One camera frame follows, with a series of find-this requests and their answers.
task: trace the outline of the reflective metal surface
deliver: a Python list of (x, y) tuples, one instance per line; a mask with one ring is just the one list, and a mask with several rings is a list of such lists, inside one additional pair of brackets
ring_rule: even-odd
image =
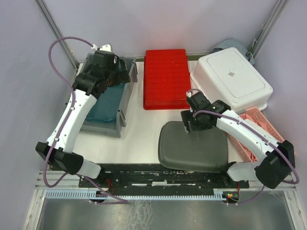
[[(254, 192), (241, 192), (242, 201)], [(241, 206), (221, 201), (142, 201), (93, 205), (45, 199), (39, 230), (294, 230), (283, 192)]]

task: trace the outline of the white wall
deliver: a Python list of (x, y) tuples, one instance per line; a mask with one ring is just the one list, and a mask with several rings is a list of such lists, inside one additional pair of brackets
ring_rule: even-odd
[[(33, 0), (0, 2), (0, 229), (20, 230), (43, 160), (35, 152), (64, 109), (68, 90), (48, 63), (55, 39)], [(55, 48), (59, 71), (73, 69)]]
[(307, 211), (307, 1), (292, 0), (256, 59), (256, 69), (273, 87), (266, 115), (280, 134), (294, 144)]
[[(228, 38), (249, 46), (277, 0), (45, 0), (64, 36), (110, 43), (118, 55), (148, 49), (209, 51)], [(88, 50), (69, 41), (78, 61)]]

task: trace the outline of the pink basket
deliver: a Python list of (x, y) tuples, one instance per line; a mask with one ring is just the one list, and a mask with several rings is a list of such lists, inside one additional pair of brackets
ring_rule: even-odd
[[(275, 137), (280, 142), (284, 141), (282, 136), (280, 136), (280, 134), (270, 124), (270, 122), (265, 118), (265, 116), (262, 114), (262, 112), (258, 108), (256, 107), (249, 108), (246, 110), (245, 114), (251, 116), (256, 121), (265, 123), (267, 125), (268, 133), (270, 133), (273, 137)], [(244, 119), (245, 114), (240, 114), (240, 117)], [(227, 136), (244, 162), (257, 161), (257, 158), (254, 156), (254, 154), (246, 151), (246, 149), (243, 147), (243, 145), (239, 141), (237, 141), (233, 136), (231, 136), (228, 133), (227, 133)]]

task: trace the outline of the gray bin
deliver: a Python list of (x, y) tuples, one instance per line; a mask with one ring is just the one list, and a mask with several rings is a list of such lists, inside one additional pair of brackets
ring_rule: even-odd
[[(82, 66), (81, 71), (88, 65), (93, 58), (93, 54), (89, 54), (86, 58), (84, 65)], [(116, 119), (110, 122), (92, 122), (92, 121), (84, 121), (81, 130), (90, 131), (95, 133), (101, 133), (112, 137), (120, 138), (121, 128), (126, 126), (126, 112), (128, 108), (129, 99), (132, 93), (133, 85), (138, 81), (137, 78), (137, 68), (135, 59), (133, 58), (125, 58), (127, 69), (129, 70), (129, 76), (131, 82), (126, 83), (123, 91), (123, 95), (121, 97), (119, 107), (117, 110)]]

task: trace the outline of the red plastic box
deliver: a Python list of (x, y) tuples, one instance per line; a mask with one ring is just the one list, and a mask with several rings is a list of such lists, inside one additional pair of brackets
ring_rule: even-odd
[(144, 109), (189, 109), (186, 92), (190, 88), (188, 59), (184, 49), (146, 51)]

